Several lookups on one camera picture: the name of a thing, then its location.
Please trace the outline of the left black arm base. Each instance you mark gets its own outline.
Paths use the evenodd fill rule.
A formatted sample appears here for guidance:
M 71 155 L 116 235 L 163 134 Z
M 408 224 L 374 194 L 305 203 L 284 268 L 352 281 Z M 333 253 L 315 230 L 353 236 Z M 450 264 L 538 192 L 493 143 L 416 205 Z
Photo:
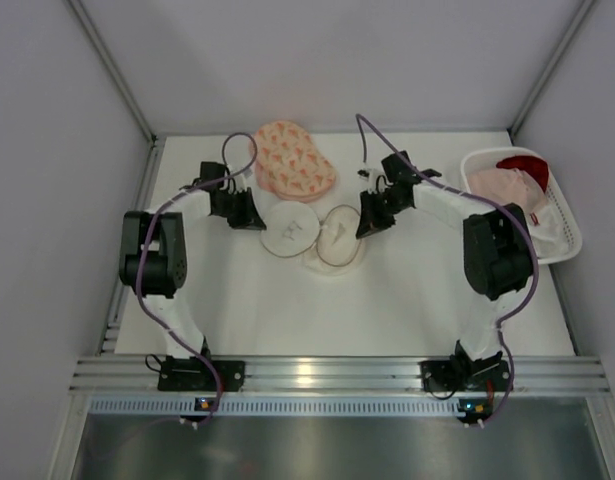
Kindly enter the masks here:
M 222 392 L 237 392 L 245 380 L 246 363 L 240 360 L 211 360 L 221 381 Z M 197 358 L 166 356 L 158 372 L 157 390 L 164 392 L 210 392 L 217 383 L 209 368 Z

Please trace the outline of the pink floral laundry bag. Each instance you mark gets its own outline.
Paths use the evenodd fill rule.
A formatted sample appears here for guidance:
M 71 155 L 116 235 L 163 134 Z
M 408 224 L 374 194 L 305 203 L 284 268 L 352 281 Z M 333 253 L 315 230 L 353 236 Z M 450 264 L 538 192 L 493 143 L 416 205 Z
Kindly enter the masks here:
M 254 135 L 258 186 L 287 201 L 313 202 L 336 184 L 337 170 L 300 125 L 276 120 Z

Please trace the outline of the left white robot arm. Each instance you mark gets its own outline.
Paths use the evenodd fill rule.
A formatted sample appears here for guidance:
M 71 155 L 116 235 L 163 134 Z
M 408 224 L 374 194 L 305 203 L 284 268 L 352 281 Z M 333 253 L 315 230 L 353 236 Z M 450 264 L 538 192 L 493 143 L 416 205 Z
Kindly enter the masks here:
M 185 224 L 218 217 L 233 230 L 267 229 L 247 184 L 249 175 L 249 168 L 232 171 L 206 161 L 199 177 L 162 205 L 124 214 L 119 278 L 162 329 L 168 356 L 198 358 L 205 348 L 187 302 L 176 298 L 188 275 Z

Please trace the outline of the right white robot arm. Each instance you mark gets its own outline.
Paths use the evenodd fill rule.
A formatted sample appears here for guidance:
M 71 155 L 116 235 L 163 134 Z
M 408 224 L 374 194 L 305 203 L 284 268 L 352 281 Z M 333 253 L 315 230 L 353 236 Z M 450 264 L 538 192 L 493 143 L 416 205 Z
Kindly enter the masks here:
M 509 302 L 525 287 L 536 289 L 538 260 L 522 209 L 516 204 L 495 206 L 434 179 L 433 169 L 422 172 L 409 166 L 405 151 L 385 157 L 380 170 L 363 167 L 358 175 L 367 183 L 360 195 L 358 239 L 396 225 L 395 216 L 416 209 L 435 217 L 461 235 L 463 272 L 475 293 L 464 317 L 455 354 L 470 361 L 484 361 L 503 352 L 499 334 L 514 310 Z

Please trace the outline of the aluminium mounting rail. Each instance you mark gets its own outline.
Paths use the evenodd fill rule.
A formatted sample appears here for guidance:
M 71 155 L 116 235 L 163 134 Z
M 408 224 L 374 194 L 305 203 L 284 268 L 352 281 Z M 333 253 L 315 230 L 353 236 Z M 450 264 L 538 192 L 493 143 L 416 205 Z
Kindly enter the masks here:
M 238 359 L 241 372 L 225 378 L 243 394 L 420 395 L 425 357 L 281 357 Z M 517 396 L 606 396 L 610 386 L 595 357 L 516 357 L 513 393 Z M 152 393 L 159 376 L 141 356 L 84 357 L 69 383 L 72 393 Z

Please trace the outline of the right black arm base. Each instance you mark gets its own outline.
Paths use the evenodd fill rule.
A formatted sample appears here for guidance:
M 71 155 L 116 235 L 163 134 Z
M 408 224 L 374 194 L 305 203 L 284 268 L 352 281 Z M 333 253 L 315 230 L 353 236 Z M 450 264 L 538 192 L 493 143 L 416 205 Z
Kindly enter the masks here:
M 451 356 L 420 364 L 423 391 L 437 399 L 449 399 L 456 393 L 504 392 L 511 372 L 508 363 L 499 357 L 471 361 Z

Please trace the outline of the white round mesh laundry bag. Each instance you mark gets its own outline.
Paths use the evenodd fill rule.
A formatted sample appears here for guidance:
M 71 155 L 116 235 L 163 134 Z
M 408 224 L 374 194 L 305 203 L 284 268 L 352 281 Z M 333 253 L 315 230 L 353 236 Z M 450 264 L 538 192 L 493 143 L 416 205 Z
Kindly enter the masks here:
M 319 217 L 307 204 L 283 201 L 268 211 L 264 222 L 260 241 L 269 254 L 299 258 L 320 275 L 344 275 L 364 258 L 365 243 L 356 237 L 360 213 L 350 205 L 338 205 Z

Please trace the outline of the white plastic laundry basket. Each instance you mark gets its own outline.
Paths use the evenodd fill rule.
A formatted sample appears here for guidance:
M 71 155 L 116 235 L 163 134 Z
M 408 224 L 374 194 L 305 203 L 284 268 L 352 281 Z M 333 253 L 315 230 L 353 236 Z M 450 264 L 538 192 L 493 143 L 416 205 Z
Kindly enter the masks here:
M 582 234 L 546 160 L 521 147 L 477 150 L 460 165 L 462 188 L 500 204 L 521 207 L 539 262 L 574 258 Z

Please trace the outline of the red garment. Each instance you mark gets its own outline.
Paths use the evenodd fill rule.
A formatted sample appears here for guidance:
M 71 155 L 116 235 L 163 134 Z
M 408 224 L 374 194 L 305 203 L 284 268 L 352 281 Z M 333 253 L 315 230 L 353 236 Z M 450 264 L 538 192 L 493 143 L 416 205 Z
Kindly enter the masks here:
M 496 163 L 499 169 L 517 169 L 527 173 L 540 186 L 543 192 L 547 191 L 550 178 L 548 163 L 533 155 L 514 155 L 504 158 Z

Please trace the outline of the pink garment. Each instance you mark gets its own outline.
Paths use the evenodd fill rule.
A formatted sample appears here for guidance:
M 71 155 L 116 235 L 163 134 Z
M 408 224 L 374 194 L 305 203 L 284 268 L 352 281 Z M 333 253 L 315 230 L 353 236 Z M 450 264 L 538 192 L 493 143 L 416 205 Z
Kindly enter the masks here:
M 467 177 L 472 194 L 501 205 L 514 203 L 525 214 L 535 213 L 545 207 L 545 192 L 527 173 L 517 169 L 491 168 L 477 171 Z

